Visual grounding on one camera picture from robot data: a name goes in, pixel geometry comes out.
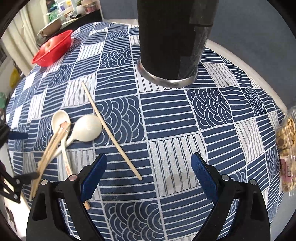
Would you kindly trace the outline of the spoon with cartoon print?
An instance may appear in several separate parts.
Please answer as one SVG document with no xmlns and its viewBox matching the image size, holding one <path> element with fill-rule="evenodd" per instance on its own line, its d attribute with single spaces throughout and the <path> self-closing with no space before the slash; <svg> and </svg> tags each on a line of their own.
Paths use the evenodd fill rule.
<svg viewBox="0 0 296 241">
<path fill-rule="evenodd" d="M 71 124 L 69 115 L 67 114 L 66 111 L 59 110 L 53 114 L 52 120 L 51 120 L 51 127 L 53 128 L 54 133 L 57 131 L 58 127 L 65 121 Z M 70 131 L 70 126 L 68 128 L 68 131 L 65 133 L 64 137 L 62 138 L 61 145 L 60 145 L 60 149 L 61 149 L 61 153 L 62 153 L 62 160 L 63 160 L 64 166 L 65 166 L 65 171 L 66 171 L 66 178 L 68 178 L 69 176 L 71 176 L 73 174 L 72 169 L 71 169 L 71 165 L 68 160 L 67 153 L 66 153 L 66 146 L 67 146 L 66 141 L 67 141 L 69 131 Z M 85 133 L 79 133 L 79 132 L 74 133 L 74 135 L 70 136 L 70 144 L 72 144 L 72 142 L 74 140 L 79 140 L 81 142 L 91 141 L 90 138 L 86 137 Z M 84 202 L 84 206 L 87 210 L 90 209 L 90 205 L 87 201 Z"/>
</svg>

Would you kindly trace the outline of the plain white spoon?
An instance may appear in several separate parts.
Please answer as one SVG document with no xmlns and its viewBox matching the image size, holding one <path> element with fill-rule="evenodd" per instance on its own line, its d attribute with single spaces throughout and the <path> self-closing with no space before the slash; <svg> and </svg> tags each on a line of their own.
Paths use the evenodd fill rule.
<svg viewBox="0 0 296 241">
<path fill-rule="evenodd" d="M 72 130 L 70 137 L 67 140 L 61 141 L 60 147 L 56 150 L 54 157 L 58 154 L 57 152 L 62 152 L 62 157 L 67 171 L 72 174 L 72 168 L 70 161 L 66 153 L 66 147 L 78 140 L 81 142 L 90 142 L 96 139 L 102 132 L 102 124 L 99 117 L 94 114 L 87 114 L 80 117 Z"/>
</svg>

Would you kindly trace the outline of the clear snack box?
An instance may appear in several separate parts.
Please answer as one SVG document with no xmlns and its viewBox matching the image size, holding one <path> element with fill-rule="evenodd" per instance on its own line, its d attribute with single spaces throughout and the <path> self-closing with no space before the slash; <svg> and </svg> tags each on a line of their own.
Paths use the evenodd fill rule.
<svg viewBox="0 0 296 241">
<path fill-rule="evenodd" d="M 276 131 L 280 157 L 281 190 L 293 196 L 295 192 L 295 106 L 290 108 Z"/>
</svg>

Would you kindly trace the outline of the red plastic basket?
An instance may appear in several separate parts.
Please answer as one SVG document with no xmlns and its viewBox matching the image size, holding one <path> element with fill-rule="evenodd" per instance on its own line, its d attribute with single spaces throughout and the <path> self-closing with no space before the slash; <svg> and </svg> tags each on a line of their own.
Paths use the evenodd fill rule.
<svg viewBox="0 0 296 241">
<path fill-rule="evenodd" d="M 72 30 L 66 30 L 57 35 L 62 38 L 62 41 L 52 48 L 49 52 L 45 53 L 41 46 L 37 54 L 32 59 L 32 64 L 38 64 L 41 67 L 49 67 L 58 61 L 71 47 L 72 44 Z"/>
</svg>

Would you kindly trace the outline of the blue white patterned tablecloth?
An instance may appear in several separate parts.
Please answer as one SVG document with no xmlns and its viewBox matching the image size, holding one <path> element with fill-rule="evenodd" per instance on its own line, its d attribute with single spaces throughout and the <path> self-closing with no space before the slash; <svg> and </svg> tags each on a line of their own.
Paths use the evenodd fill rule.
<svg viewBox="0 0 296 241">
<path fill-rule="evenodd" d="M 94 112 L 85 84 L 142 176 L 106 132 L 68 147 L 76 173 L 98 154 L 107 156 L 89 211 L 106 240 L 191 240 L 213 207 L 191 167 L 196 152 L 233 180 L 256 180 L 274 219 L 283 197 L 275 132 L 284 114 L 256 80 L 206 48 L 193 84 L 162 87 L 137 70 L 138 27 L 94 22 L 72 37 L 69 51 L 49 67 L 35 66 L 10 99 L 8 124 L 28 134 L 8 143 L 17 174 L 35 170 L 55 112 L 66 111 L 72 123 Z"/>
</svg>

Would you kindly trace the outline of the red apple front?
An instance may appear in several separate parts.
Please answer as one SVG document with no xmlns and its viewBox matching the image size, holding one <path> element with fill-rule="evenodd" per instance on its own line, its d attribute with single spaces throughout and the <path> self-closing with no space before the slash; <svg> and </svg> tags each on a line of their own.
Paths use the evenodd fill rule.
<svg viewBox="0 0 296 241">
<path fill-rule="evenodd" d="M 49 52 L 52 48 L 58 45 L 62 41 L 62 38 L 55 36 L 49 39 L 46 43 L 43 44 L 43 50 L 45 53 Z"/>
</svg>

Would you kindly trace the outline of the beige mug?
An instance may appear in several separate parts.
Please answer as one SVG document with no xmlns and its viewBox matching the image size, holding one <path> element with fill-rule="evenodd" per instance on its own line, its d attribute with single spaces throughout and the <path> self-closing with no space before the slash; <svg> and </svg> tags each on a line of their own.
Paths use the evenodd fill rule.
<svg viewBox="0 0 296 241">
<path fill-rule="evenodd" d="M 48 25 L 43 27 L 37 34 L 37 39 L 42 39 L 44 37 L 50 37 L 56 33 L 62 27 L 62 21 L 60 18 L 55 19 Z"/>
</svg>

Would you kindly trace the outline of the dark side shelf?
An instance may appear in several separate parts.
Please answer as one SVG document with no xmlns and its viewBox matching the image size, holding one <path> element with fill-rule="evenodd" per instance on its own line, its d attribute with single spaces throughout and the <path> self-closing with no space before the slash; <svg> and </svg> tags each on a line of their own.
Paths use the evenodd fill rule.
<svg viewBox="0 0 296 241">
<path fill-rule="evenodd" d="M 43 45 L 51 37 L 59 35 L 60 33 L 65 32 L 66 30 L 75 31 L 75 30 L 77 30 L 79 27 L 81 27 L 83 25 L 93 23 L 93 22 L 101 22 L 101 21 L 102 21 L 101 10 L 93 11 L 93 12 L 91 12 L 89 14 L 86 14 L 86 15 L 80 17 L 80 18 L 73 19 L 73 20 L 65 23 L 64 25 L 62 25 L 60 30 L 53 33 L 53 35 L 51 35 L 49 37 L 45 37 L 45 38 L 43 38 L 41 40 L 36 40 L 36 44 L 37 44 L 38 47 L 41 47 L 41 45 Z"/>
</svg>

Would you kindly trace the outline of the grey fabric backdrop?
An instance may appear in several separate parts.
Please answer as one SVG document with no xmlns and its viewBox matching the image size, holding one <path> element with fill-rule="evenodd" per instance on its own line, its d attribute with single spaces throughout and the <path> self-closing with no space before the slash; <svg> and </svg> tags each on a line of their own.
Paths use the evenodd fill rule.
<svg viewBox="0 0 296 241">
<path fill-rule="evenodd" d="M 295 28 L 278 1 L 218 1 L 208 40 L 226 48 L 261 75 L 283 103 L 295 106 Z M 105 20 L 138 20 L 137 1 L 101 1 Z"/>
</svg>

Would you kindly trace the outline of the black cylindrical utensil holder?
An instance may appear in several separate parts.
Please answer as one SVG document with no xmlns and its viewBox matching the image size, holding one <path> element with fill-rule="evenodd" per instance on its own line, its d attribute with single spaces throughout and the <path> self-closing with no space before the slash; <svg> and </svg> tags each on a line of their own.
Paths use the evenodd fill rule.
<svg viewBox="0 0 296 241">
<path fill-rule="evenodd" d="M 163 87 L 195 82 L 209 38 L 218 0 L 137 1 L 139 73 Z"/>
</svg>

